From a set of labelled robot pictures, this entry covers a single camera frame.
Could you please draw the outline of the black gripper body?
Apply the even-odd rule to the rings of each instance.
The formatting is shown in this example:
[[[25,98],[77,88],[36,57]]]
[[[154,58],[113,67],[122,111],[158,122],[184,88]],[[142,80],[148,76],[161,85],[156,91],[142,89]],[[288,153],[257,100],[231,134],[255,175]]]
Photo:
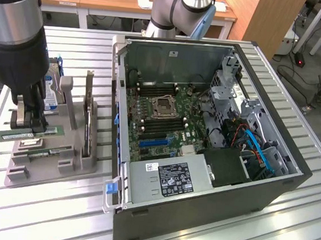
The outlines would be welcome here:
[[[49,68],[44,31],[40,29],[34,38],[22,44],[0,44],[0,82],[11,89],[15,104],[21,95],[27,105],[43,105]]]

